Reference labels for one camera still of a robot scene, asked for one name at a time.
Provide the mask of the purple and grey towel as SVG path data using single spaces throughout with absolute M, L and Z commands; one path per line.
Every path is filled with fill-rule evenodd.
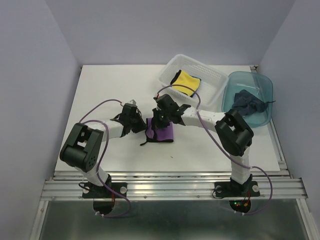
M 152 126 L 152 117 L 146 119 L 147 129 L 145 130 L 146 140 L 140 146 L 147 143 L 173 143 L 174 142 L 174 126 L 170 122 L 165 128 L 154 128 Z

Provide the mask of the yellow and grey towel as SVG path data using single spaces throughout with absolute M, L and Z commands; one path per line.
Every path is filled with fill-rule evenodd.
M 189 75 L 183 70 L 179 70 L 170 82 L 170 85 L 174 85 L 173 88 L 188 97 L 193 97 L 201 84 L 201 79 L 195 76 Z

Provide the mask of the blue and grey towel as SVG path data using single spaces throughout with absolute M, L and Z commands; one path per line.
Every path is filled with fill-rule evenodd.
M 185 90 L 185 94 L 189 97 L 193 97 L 195 92 L 198 90 L 200 84 L 201 84 L 201 79 L 198 77 L 194 76 L 187 76 L 185 79 L 185 86 L 187 86 L 187 89 Z

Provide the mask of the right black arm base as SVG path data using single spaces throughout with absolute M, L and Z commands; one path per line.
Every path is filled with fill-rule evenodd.
M 248 214 L 251 209 L 251 198 L 256 198 L 260 195 L 258 182 L 253 181 L 251 178 L 244 184 L 240 184 L 231 178 L 229 181 L 217 181 L 214 183 L 212 190 L 212 197 L 214 199 L 235 199 L 229 200 L 231 209 L 236 213 L 244 215 Z

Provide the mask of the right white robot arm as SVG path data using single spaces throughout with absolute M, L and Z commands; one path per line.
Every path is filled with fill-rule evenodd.
M 238 111 L 211 112 L 189 104 L 179 106 L 168 94 L 156 96 L 154 100 L 152 127 L 163 129 L 173 123 L 203 128 L 231 161 L 229 182 L 215 184 L 217 197 L 240 197 L 250 190 L 249 151 L 254 133 Z

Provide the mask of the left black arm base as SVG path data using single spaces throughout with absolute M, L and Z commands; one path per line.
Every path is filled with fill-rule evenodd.
M 93 200 L 93 210 L 104 216 L 113 211 L 116 199 L 121 198 L 104 186 L 96 186 L 90 182 L 80 182 L 78 186 L 82 189 L 82 198 Z

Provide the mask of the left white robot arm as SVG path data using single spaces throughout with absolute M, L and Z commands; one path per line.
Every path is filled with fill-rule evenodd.
M 107 120 L 88 120 L 95 123 L 88 126 L 85 123 L 76 123 L 66 138 L 59 158 L 70 167 L 75 168 L 87 178 L 87 183 L 81 183 L 86 194 L 98 194 L 106 197 L 111 193 L 111 176 L 98 166 L 98 157 L 102 142 L 110 139 L 122 138 L 127 134 L 139 133 L 147 128 L 142 115 L 134 101 L 125 103 L 121 113 Z

